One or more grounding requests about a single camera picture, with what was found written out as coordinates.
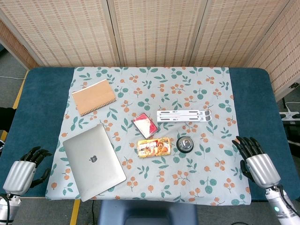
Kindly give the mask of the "silver laptop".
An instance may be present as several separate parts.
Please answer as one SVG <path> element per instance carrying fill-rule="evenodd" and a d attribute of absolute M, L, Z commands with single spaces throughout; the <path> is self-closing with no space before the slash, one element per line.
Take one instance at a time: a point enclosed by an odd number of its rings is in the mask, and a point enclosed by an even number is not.
<path fill-rule="evenodd" d="M 65 140 L 63 147 L 83 202 L 126 180 L 102 125 Z"/>

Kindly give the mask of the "white folding laptop stand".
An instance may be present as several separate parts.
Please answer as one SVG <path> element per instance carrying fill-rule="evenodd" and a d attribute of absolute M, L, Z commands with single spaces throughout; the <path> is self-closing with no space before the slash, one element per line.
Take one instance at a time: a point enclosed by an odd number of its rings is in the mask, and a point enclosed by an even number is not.
<path fill-rule="evenodd" d="M 210 110 L 171 110 L 157 111 L 157 122 L 209 122 Z"/>

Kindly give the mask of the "white power strip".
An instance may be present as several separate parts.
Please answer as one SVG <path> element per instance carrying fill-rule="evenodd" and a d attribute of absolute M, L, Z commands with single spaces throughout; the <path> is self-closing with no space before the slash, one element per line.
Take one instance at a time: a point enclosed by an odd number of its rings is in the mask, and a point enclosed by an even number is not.
<path fill-rule="evenodd" d="M 300 102 L 286 102 L 285 107 L 287 112 L 280 112 L 280 117 L 282 121 L 300 121 L 300 112 L 291 111 L 288 104 L 300 104 Z"/>

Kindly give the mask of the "floral tablecloth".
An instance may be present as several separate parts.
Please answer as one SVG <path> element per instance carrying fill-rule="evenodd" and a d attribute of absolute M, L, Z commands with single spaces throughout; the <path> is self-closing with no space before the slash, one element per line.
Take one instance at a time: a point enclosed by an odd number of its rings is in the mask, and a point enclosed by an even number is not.
<path fill-rule="evenodd" d="M 96 196 L 248 205 L 227 67 L 77 67 L 45 196 L 79 199 L 63 142 L 96 125 L 126 179 Z"/>

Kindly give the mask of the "brown spiral notebook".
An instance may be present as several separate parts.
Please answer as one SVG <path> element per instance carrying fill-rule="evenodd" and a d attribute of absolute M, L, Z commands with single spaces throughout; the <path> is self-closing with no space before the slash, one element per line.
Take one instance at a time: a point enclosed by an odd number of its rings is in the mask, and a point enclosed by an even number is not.
<path fill-rule="evenodd" d="M 72 96 L 80 116 L 87 115 L 116 101 L 114 91 L 107 80 L 75 91 Z"/>

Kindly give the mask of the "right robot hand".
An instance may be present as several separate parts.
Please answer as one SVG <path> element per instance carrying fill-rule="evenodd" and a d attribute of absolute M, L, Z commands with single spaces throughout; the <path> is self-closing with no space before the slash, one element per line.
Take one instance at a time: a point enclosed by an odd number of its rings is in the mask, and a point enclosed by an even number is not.
<path fill-rule="evenodd" d="M 259 142 L 252 137 L 237 136 L 236 139 L 232 143 L 242 156 L 240 161 L 242 174 L 263 189 L 278 185 L 281 177 Z"/>

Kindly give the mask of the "black desk bell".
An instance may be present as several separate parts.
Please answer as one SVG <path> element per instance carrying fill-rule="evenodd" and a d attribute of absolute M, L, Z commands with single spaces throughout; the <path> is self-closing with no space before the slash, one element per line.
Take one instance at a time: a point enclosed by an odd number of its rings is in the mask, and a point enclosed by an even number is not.
<path fill-rule="evenodd" d="M 183 136 L 177 140 L 176 147 L 182 153 L 190 153 L 194 148 L 194 142 L 190 137 Z"/>

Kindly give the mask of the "red and white packet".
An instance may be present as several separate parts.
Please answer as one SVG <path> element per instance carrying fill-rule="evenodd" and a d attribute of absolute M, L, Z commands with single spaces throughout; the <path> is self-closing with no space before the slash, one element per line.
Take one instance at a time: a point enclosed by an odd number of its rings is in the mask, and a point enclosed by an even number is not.
<path fill-rule="evenodd" d="M 150 138 L 153 134 L 158 132 L 158 127 L 145 113 L 141 113 L 135 117 L 132 123 L 145 139 Z"/>

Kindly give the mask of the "woven folding screen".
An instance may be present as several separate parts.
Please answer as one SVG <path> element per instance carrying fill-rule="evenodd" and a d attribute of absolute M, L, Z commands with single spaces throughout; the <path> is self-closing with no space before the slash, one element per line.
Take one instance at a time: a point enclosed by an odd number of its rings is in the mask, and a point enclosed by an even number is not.
<path fill-rule="evenodd" d="M 27 69 L 262 68 L 300 87 L 300 0 L 0 0 L 0 44 Z"/>

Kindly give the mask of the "orange snack box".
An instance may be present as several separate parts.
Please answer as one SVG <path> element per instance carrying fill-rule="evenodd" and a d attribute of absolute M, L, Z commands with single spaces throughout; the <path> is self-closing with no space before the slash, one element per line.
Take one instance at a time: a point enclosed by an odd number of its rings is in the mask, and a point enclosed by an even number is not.
<path fill-rule="evenodd" d="M 170 155 L 171 149 L 171 140 L 168 137 L 141 140 L 137 143 L 137 155 L 140 158 Z"/>

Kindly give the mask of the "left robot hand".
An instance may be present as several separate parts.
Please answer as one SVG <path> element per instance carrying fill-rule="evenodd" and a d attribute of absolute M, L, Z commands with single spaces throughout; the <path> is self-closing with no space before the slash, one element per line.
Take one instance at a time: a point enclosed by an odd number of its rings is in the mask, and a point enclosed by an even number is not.
<path fill-rule="evenodd" d="M 33 147 L 19 160 L 15 161 L 10 168 L 8 176 L 4 182 L 3 189 L 8 195 L 21 196 L 28 192 L 30 188 L 43 183 L 50 175 L 50 168 L 46 168 L 43 175 L 34 180 L 36 170 L 45 157 L 51 156 L 48 150 L 40 146 Z"/>

